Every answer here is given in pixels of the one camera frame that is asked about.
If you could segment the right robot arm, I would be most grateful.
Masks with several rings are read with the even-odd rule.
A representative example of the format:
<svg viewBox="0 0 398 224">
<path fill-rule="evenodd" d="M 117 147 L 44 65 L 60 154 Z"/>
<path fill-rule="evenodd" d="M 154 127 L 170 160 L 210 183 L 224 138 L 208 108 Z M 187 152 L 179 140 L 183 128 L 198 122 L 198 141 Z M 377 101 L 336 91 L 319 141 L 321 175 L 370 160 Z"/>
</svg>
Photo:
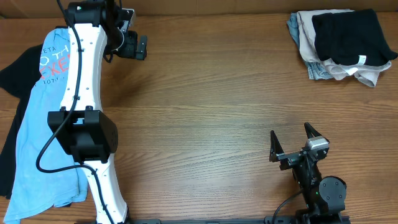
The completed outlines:
<svg viewBox="0 0 398 224">
<path fill-rule="evenodd" d="M 300 190 L 284 200 L 271 217 L 265 217 L 267 223 L 349 223 L 349 217 L 341 212 L 345 210 L 347 193 L 346 182 L 336 176 L 322 177 L 317 163 L 326 158 L 330 141 L 322 136 L 310 123 L 304 123 L 307 141 L 298 152 L 286 154 L 274 131 L 270 132 L 271 162 L 279 162 L 280 170 L 292 170 L 293 177 Z M 287 203 L 302 195 L 306 208 L 297 210 L 294 216 L 280 216 L 279 212 Z"/>
</svg>

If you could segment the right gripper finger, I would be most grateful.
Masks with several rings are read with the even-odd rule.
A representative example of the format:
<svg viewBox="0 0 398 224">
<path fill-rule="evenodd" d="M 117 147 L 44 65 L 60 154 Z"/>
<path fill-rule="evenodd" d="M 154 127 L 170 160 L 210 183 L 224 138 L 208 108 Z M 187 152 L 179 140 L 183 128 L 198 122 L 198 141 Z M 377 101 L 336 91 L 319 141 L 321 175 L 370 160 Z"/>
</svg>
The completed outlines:
<svg viewBox="0 0 398 224">
<path fill-rule="evenodd" d="M 309 122 L 304 123 L 304 128 L 308 139 L 322 136 Z"/>
<path fill-rule="evenodd" d="M 270 148 L 269 161 L 270 162 L 280 161 L 280 158 L 284 155 L 284 150 L 282 149 L 280 142 L 276 136 L 276 133 L 273 130 L 270 132 L 270 141 L 271 141 L 271 148 Z"/>
</svg>

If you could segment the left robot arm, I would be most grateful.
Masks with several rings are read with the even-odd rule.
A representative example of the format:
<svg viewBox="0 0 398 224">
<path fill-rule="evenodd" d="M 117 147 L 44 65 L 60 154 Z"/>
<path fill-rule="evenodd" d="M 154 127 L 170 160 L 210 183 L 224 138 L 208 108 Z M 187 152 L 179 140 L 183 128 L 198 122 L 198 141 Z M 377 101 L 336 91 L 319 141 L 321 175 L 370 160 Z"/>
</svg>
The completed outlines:
<svg viewBox="0 0 398 224">
<path fill-rule="evenodd" d="M 101 65 L 114 56 L 144 60 L 147 36 L 129 30 L 136 13 L 113 0 L 71 2 L 62 9 L 70 36 L 70 67 L 58 111 L 48 113 L 53 132 L 39 152 L 36 167 L 53 140 L 84 172 L 96 207 L 95 223 L 130 223 L 129 209 L 118 184 L 114 154 L 118 130 L 101 105 Z"/>
</svg>

